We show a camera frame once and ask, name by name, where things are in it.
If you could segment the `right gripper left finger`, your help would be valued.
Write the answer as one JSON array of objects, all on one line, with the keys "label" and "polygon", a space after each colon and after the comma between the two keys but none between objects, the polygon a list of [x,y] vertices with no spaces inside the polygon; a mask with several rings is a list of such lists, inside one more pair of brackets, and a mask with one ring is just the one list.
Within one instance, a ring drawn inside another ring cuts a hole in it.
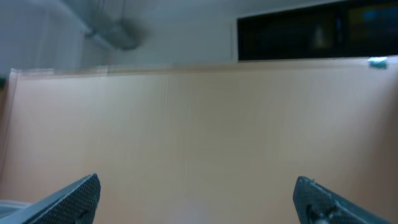
[{"label": "right gripper left finger", "polygon": [[1,210],[1,223],[92,224],[100,201],[100,193],[98,176],[87,175],[27,207]]}]

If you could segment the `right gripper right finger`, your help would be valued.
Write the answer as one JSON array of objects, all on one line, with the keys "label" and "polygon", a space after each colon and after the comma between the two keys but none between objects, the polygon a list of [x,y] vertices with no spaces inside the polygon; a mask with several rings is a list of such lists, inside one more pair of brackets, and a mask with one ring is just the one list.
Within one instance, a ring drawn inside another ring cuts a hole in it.
[{"label": "right gripper right finger", "polygon": [[305,176],[297,178],[293,201],[301,224],[389,223]]}]

